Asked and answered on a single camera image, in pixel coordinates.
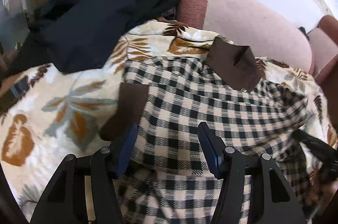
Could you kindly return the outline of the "black cream checked coat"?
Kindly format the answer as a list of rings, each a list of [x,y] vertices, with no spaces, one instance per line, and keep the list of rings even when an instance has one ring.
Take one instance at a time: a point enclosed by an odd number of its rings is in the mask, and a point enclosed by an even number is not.
[[[210,221],[222,182],[210,173],[200,147],[202,122],[245,155],[270,154],[305,205],[307,160],[291,134],[302,129],[324,137],[326,106],[312,76],[219,37],[203,60],[128,60],[117,111],[100,131],[111,141],[138,126],[127,171],[115,183],[124,221]]]

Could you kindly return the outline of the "leaf-print fleece blanket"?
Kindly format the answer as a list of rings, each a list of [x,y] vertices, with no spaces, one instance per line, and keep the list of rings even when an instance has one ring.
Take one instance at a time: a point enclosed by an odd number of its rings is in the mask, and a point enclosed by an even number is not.
[[[105,145],[98,132],[117,110],[120,84],[136,81],[129,64],[144,67],[141,83],[173,84],[183,92],[183,116],[169,108],[146,107],[132,154],[130,178],[115,182],[128,223],[206,223],[221,183],[207,169],[198,139],[190,132],[196,109],[215,115],[210,127],[225,143],[247,154],[270,153],[297,198],[305,193],[319,161],[291,140],[293,128],[337,146],[327,99],[314,78],[271,58],[256,58],[263,73],[257,87],[241,95],[203,65],[215,32],[148,21],[121,36],[100,69],[62,74],[53,64],[23,72],[29,89],[1,114],[1,166],[25,220],[31,220],[39,198],[67,154],[85,156]]]

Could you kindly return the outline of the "pink and maroon pillow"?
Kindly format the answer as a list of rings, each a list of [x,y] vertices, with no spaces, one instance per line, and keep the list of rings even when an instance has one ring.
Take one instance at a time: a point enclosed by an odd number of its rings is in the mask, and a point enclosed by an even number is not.
[[[337,19],[323,16],[307,36],[312,50],[311,74],[322,84],[337,64]]]

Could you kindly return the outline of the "small black object behind pillow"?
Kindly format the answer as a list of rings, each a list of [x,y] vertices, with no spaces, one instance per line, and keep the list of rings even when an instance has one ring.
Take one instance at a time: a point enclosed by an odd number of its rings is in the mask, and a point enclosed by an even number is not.
[[[298,29],[302,32],[302,34],[303,34],[303,35],[307,38],[307,40],[309,41],[309,36],[307,35],[305,28],[301,26],[301,27],[299,27]]]

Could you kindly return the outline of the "long pink bolster pillow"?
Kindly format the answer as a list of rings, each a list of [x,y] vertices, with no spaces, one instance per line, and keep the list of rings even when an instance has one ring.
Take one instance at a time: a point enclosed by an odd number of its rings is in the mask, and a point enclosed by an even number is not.
[[[181,0],[176,19],[209,30],[236,45],[313,73],[313,53],[305,34],[287,19],[255,0]]]

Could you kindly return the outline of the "dark navy garment pile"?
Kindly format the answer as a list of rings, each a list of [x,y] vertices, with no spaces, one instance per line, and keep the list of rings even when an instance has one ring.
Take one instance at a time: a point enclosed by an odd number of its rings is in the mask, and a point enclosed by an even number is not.
[[[181,0],[49,0],[34,12],[29,35],[5,77],[52,63],[62,73],[103,67],[119,38]]]

